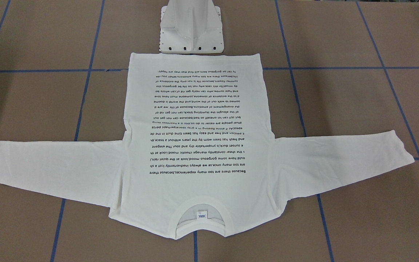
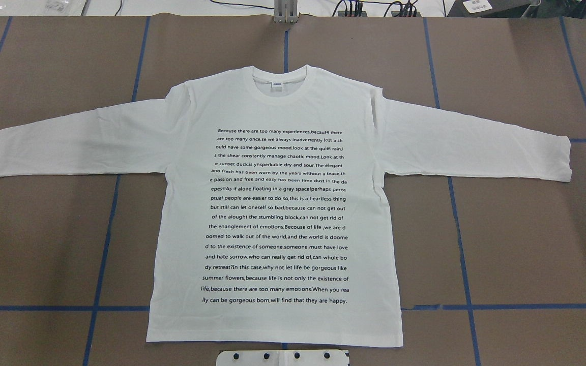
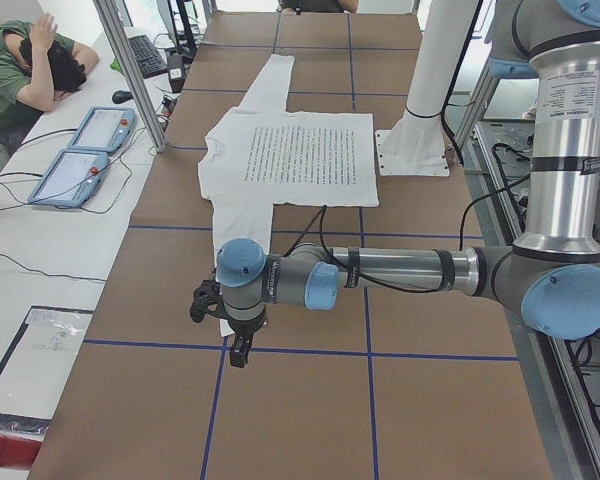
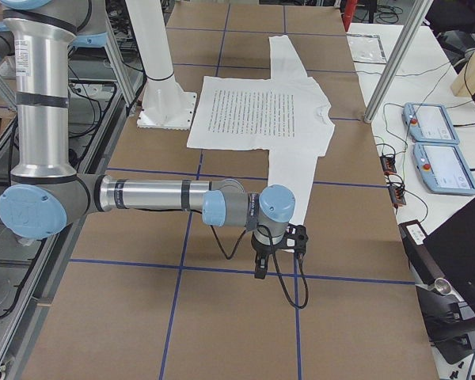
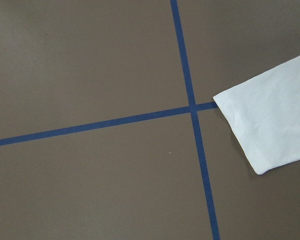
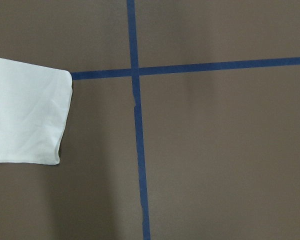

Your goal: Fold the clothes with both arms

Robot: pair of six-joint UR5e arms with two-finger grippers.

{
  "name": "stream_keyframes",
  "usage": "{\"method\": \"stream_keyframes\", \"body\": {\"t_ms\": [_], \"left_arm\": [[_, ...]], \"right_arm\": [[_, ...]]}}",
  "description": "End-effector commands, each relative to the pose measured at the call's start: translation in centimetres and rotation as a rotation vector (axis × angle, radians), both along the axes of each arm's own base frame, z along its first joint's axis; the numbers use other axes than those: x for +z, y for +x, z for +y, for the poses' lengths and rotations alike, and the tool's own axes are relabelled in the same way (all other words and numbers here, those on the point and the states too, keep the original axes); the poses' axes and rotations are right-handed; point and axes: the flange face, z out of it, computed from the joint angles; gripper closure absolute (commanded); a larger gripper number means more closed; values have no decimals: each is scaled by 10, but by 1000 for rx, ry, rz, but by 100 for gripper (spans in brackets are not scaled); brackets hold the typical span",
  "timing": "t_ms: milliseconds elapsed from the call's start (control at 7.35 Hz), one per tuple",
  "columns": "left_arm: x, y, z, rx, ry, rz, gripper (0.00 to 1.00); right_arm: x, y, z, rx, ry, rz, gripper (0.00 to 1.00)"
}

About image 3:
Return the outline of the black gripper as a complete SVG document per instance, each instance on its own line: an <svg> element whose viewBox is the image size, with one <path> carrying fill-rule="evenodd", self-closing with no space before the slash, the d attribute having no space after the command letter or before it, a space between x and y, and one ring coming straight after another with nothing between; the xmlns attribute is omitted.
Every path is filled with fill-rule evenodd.
<svg viewBox="0 0 600 480"><path fill-rule="evenodd" d="M266 315L259 314L249 320L229 317L227 321L236 334L229 350L230 364L232 367L245 368L248 364L254 335L266 323Z"/></svg>

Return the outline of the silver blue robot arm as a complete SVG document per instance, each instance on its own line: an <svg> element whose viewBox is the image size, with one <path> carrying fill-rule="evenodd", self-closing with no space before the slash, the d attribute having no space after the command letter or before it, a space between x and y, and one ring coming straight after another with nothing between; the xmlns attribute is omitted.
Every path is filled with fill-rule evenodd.
<svg viewBox="0 0 600 480"><path fill-rule="evenodd" d="M600 329L600 1L500 1L487 65L496 78L537 78L524 229L506 247L446 250L300 245L286 256L236 239L217 255L212 290L244 367L269 303L331 309L340 288L460 290L518 313L534 330L577 340Z"/></svg>

